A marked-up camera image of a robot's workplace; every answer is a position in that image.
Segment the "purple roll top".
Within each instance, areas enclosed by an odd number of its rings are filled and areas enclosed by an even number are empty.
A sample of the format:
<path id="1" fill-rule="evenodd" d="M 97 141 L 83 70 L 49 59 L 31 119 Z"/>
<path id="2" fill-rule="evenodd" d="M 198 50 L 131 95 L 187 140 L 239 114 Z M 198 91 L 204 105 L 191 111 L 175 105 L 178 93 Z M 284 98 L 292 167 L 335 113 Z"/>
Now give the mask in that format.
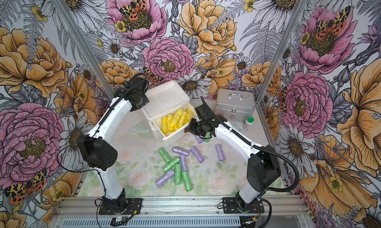
<path id="1" fill-rule="evenodd" d="M 200 138 L 199 136 L 195 136 L 195 139 L 198 142 L 198 144 L 202 144 L 204 142 L 204 140 Z"/>

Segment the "white plastic drawer unit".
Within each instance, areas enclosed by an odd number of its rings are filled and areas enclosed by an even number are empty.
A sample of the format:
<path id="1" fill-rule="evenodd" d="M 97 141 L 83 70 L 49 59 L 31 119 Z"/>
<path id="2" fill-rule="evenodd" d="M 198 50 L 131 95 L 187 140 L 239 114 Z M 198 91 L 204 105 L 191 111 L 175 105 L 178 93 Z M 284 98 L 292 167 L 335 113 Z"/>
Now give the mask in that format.
<path id="1" fill-rule="evenodd" d="M 178 109 L 191 109 L 195 119 L 198 116 L 190 104 L 189 96 L 183 91 L 176 81 L 169 81 L 149 89 L 145 93 L 149 102 L 141 109 L 152 130 L 156 142 L 169 146 L 183 137 L 188 123 L 173 133 L 164 134 L 161 131 L 162 117 L 174 114 Z"/>

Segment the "yellow roll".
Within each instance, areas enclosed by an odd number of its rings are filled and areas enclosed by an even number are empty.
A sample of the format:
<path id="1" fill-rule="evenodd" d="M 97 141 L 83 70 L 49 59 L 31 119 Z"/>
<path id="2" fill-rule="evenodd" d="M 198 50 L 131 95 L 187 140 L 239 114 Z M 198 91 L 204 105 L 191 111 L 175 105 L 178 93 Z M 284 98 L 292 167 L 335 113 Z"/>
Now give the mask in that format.
<path id="1" fill-rule="evenodd" d="M 193 118 L 193 111 L 191 108 L 187 108 L 186 109 L 186 112 L 187 112 L 187 116 L 186 116 L 186 122 L 190 122 L 191 119 Z"/>
<path id="2" fill-rule="evenodd" d="M 182 109 L 178 109 L 175 114 L 173 115 L 173 117 L 171 118 L 170 120 L 170 125 L 172 126 L 176 126 L 178 124 L 178 121 L 182 115 L 182 112 L 183 110 Z"/>
<path id="3" fill-rule="evenodd" d="M 168 133 L 173 133 L 174 132 L 174 126 L 171 124 L 172 118 L 173 118 L 172 114 L 169 114 L 167 116 L 167 132 Z"/>
<path id="4" fill-rule="evenodd" d="M 168 119 L 167 119 L 167 116 L 164 116 L 161 118 L 161 131 L 163 132 L 163 134 L 167 134 L 168 133 Z"/>
<path id="5" fill-rule="evenodd" d="M 179 128 L 181 128 L 186 123 L 187 117 L 188 117 L 188 113 L 186 111 L 182 111 L 182 114 L 177 124 Z"/>

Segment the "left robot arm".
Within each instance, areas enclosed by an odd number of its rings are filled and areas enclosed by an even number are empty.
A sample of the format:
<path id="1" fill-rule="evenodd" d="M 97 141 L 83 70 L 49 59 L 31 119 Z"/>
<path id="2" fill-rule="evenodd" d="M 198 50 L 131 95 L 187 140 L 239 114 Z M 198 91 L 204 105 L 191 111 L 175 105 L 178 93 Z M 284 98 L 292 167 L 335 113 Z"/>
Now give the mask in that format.
<path id="1" fill-rule="evenodd" d="M 126 193 L 119 183 L 115 167 L 118 152 L 111 143 L 123 118 L 149 102 L 145 95 L 147 89 L 147 75 L 136 74 L 126 83 L 125 88 L 119 88 L 114 93 L 109 109 L 96 126 L 88 134 L 81 135 L 77 139 L 76 143 L 83 160 L 90 168 L 96 170 L 104 187 L 101 214 L 122 214 L 128 207 Z"/>

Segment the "purple roll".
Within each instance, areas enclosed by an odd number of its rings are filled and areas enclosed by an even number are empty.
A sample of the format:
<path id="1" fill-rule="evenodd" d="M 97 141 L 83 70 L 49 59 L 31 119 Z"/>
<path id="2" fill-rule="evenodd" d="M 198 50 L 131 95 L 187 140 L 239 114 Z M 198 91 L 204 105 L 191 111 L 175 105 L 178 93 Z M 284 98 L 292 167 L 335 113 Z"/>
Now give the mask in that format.
<path id="1" fill-rule="evenodd" d="M 170 169 L 167 173 L 165 173 L 162 177 L 160 177 L 156 181 L 157 187 L 162 187 L 166 181 L 168 181 L 170 178 L 172 178 L 175 175 L 175 172 Z"/>
<path id="2" fill-rule="evenodd" d="M 202 144 L 204 142 L 204 140 L 200 138 L 199 136 L 195 136 L 195 139 L 198 142 L 198 144 Z"/>
<path id="3" fill-rule="evenodd" d="M 215 145 L 215 149 L 216 149 L 216 153 L 217 153 L 217 156 L 218 156 L 218 159 L 219 161 L 225 161 L 226 158 L 225 158 L 225 155 L 223 153 L 223 150 L 222 150 L 222 146 L 221 144 L 216 144 Z"/>

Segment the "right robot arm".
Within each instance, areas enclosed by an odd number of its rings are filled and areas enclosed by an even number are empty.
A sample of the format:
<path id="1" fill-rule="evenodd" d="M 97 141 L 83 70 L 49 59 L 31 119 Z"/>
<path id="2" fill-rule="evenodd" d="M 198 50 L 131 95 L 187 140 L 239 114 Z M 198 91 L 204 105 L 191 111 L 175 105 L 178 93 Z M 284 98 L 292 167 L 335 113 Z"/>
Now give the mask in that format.
<path id="1" fill-rule="evenodd" d="M 235 149 L 247 161 L 247 184 L 236 194 L 236 204 L 247 212 L 260 200 L 269 186 L 281 176 L 275 149 L 263 147 L 237 131 L 224 117 L 217 116 L 207 104 L 195 108 L 196 119 L 188 131 L 202 139 L 216 137 Z"/>

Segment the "purple roll diagonal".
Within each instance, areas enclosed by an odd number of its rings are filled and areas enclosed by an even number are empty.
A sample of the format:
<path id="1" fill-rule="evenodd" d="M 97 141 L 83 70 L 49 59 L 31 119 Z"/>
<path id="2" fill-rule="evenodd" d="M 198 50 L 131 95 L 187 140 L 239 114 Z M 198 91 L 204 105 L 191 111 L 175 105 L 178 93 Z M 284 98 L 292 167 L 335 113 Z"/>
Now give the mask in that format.
<path id="1" fill-rule="evenodd" d="M 196 157 L 196 159 L 200 162 L 200 163 L 203 163 L 205 161 L 205 157 L 201 154 L 201 152 L 198 150 L 197 147 L 195 146 L 192 146 L 190 148 L 191 152 L 194 154 L 194 156 Z"/>

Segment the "purple roll vertical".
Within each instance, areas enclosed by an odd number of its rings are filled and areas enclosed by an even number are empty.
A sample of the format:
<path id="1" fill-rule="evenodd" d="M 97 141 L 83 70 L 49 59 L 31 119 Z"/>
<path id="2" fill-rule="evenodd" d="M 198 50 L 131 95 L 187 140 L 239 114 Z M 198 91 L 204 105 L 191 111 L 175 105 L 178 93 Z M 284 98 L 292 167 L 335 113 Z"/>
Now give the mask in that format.
<path id="1" fill-rule="evenodd" d="M 186 156 L 181 154 L 179 156 L 180 158 L 180 163 L 181 163 L 181 166 L 182 166 L 182 171 L 188 171 L 188 166 L 187 166 L 187 162 L 186 162 Z"/>

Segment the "yellow roll top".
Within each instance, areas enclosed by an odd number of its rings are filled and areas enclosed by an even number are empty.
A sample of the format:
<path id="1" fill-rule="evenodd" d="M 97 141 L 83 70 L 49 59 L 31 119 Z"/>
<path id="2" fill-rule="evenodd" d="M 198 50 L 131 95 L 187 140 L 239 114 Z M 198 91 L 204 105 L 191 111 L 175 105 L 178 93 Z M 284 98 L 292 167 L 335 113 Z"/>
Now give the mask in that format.
<path id="1" fill-rule="evenodd" d="M 164 116 L 161 118 L 161 131 L 163 132 L 163 134 L 167 134 L 168 133 L 168 119 L 167 119 L 167 116 Z"/>

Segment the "yellow roll bottom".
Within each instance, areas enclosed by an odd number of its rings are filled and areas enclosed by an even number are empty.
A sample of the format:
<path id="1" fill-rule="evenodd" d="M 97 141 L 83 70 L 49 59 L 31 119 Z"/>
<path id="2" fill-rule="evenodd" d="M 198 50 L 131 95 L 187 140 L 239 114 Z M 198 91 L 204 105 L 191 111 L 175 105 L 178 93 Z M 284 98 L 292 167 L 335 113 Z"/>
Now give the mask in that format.
<path id="1" fill-rule="evenodd" d="M 187 108 L 186 109 L 186 112 L 187 112 L 187 116 L 186 116 L 186 122 L 190 122 L 191 119 L 193 118 L 193 111 L 191 108 Z"/>

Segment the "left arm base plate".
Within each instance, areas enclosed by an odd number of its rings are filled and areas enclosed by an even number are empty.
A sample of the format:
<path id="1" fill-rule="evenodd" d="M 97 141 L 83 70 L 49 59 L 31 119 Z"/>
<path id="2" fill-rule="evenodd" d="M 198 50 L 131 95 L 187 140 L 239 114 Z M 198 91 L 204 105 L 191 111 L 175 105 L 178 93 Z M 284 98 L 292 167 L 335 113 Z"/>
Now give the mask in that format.
<path id="1" fill-rule="evenodd" d="M 142 198 L 108 199 L 102 197 L 99 215 L 138 215 L 142 208 Z"/>

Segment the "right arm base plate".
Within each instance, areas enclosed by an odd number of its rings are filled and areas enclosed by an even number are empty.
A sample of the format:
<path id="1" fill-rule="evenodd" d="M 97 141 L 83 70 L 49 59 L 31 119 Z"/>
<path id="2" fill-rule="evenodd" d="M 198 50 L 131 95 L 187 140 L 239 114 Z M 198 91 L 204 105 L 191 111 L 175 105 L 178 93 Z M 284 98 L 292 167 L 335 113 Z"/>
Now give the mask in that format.
<path id="1" fill-rule="evenodd" d="M 246 203 L 239 197 L 223 197 L 222 209 L 225 214 L 262 214 L 265 212 L 263 203 L 258 199 Z"/>

